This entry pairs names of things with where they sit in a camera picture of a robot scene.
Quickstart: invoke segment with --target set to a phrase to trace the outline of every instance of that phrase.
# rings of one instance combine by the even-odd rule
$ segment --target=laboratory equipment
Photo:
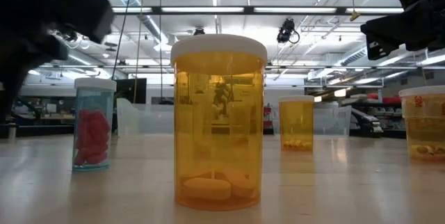
[[[282,150],[312,151],[314,142],[314,96],[280,97]]]
[[[410,158],[445,162],[445,86],[399,92]]]
[[[266,48],[237,35],[196,35],[172,48],[175,200],[233,210],[260,201]]]
[[[116,82],[79,78],[74,81],[74,87],[77,94],[72,169],[89,171],[108,168]]]

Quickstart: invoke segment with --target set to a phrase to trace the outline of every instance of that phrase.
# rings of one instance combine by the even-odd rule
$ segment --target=ceiling
[[[109,0],[112,6],[123,6],[121,0]],[[352,6],[353,0],[139,0],[144,6]],[[356,6],[387,6],[399,7],[398,0],[355,0]],[[228,33],[235,35],[244,35],[263,43],[268,50],[268,59],[274,65],[334,65],[342,58],[345,58],[348,52],[354,49],[360,49],[364,46],[365,37],[359,31],[361,24],[369,19],[375,19],[372,16],[361,16],[354,22],[350,22],[349,17],[345,16],[286,16],[286,15],[219,15],[217,19],[214,15],[150,15],[152,24],[159,27],[163,35],[169,39],[168,44],[172,45],[175,41],[189,37],[196,27],[204,28],[206,33],[216,33],[216,22],[219,24],[218,33]],[[276,37],[278,28],[286,18],[292,18],[299,25],[298,31],[301,35],[301,41],[296,45],[277,44]],[[123,27],[123,35],[119,47],[118,59],[130,65],[136,64],[139,57],[140,65],[163,65],[170,64],[170,52],[168,46],[163,45],[164,51],[155,50],[158,42],[152,35],[152,32],[146,26],[141,24],[140,20],[134,15],[122,15],[115,17],[112,34],[108,35],[104,42],[113,42],[118,44],[120,41],[120,31]],[[93,62],[115,64],[116,52],[108,52],[107,46],[98,45],[88,41],[75,42],[70,44],[75,48],[73,55],[77,53],[84,54],[91,58]],[[389,58],[403,54],[405,50],[395,51]],[[397,64],[410,60],[412,55],[407,58],[401,58]],[[368,61],[367,57],[360,58],[350,65],[374,66],[387,60],[384,58],[378,61]],[[134,69],[121,69],[120,74],[133,74]],[[159,68],[140,68],[140,73],[152,73],[150,76],[160,77]],[[286,70],[278,79],[290,78],[292,74],[307,75],[310,70]],[[166,69],[163,72],[172,73],[172,70]],[[283,70],[269,70],[269,73],[280,74]],[[335,79],[351,75],[366,75],[366,70],[347,72],[335,71],[327,74],[326,79]],[[37,77],[30,76],[28,82],[35,82]],[[54,80],[39,82],[53,83]]]

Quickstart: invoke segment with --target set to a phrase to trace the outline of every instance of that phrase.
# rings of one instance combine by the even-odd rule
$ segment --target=label
[[[415,107],[423,107],[422,96],[414,96],[414,105]]]

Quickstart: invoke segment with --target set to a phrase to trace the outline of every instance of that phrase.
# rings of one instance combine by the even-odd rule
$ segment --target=wooden table
[[[172,136],[113,142],[110,169],[72,173],[72,137],[0,144],[0,223],[445,223],[445,166],[410,163],[404,140],[317,138],[314,155],[264,137],[260,205],[173,201]]]

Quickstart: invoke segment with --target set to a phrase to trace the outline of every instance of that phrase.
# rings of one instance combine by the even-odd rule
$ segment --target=table surface
[[[72,173],[72,137],[0,142],[0,223],[445,223],[445,166],[404,140],[317,138],[314,155],[264,136],[262,199],[238,211],[173,200],[173,137],[112,142],[110,169]]]

